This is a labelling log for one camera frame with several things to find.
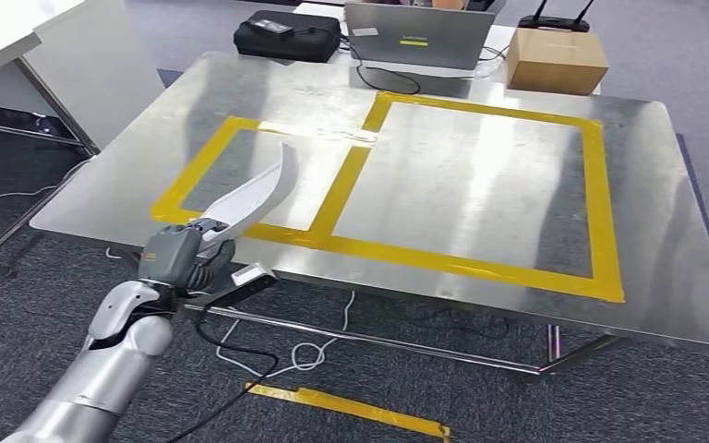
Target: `laptop lid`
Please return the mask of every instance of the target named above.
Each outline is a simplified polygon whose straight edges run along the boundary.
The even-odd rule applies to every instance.
[[[349,41],[363,60],[469,70],[496,19],[488,12],[369,3],[347,3],[344,12]]]

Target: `yellow tape square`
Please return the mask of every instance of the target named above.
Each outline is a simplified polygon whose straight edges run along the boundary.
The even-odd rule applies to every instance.
[[[469,102],[454,102],[427,97],[379,92],[362,128],[378,133],[391,104],[408,103],[476,114],[501,115],[537,122],[575,126],[583,141],[583,180],[588,233],[591,251],[592,277],[580,277],[540,269],[520,268],[465,257],[449,256],[407,247],[367,242],[332,235],[346,201],[355,187],[370,146],[354,145],[334,179],[327,196],[307,231],[259,223],[246,232],[247,236],[287,245],[296,245],[352,255],[398,265],[460,274],[489,281],[592,297],[611,303],[623,303],[616,236],[613,226],[607,164],[602,126],[595,120],[558,114],[545,114],[509,108],[498,108]],[[259,121],[228,117],[205,144],[175,182],[156,201],[150,215],[160,222],[185,223],[198,217],[199,212],[184,210],[181,204],[197,182],[221,155],[239,130],[264,130]]]

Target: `black bag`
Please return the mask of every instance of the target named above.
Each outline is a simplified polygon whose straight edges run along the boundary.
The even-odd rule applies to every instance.
[[[294,28],[286,40],[265,35],[241,24],[234,33],[234,45],[243,55],[326,63],[338,49],[341,26],[337,19],[280,11],[257,11],[249,20],[266,19]]]

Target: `white curved blade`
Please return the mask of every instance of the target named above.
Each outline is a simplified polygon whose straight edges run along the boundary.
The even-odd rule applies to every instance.
[[[259,222],[277,207],[294,188],[297,181],[297,158],[294,148],[280,144],[280,158],[265,171],[240,185],[229,194],[214,201],[199,217],[226,223],[223,231],[206,232],[200,250],[209,250],[215,244],[242,234],[249,226]]]

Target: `robotic arm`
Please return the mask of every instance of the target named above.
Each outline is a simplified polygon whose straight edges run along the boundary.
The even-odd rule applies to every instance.
[[[293,149],[267,171],[216,200],[186,225],[161,229],[146,244],[138,278],[115,286],[89,325],[80,354],[34,413],[3,443],[102,443],[173,339],[170,318],[181,301],[216,284],[234,254],[234,241],[291,192]],[[276,282],[251,264],[232,274],[232,305]]]

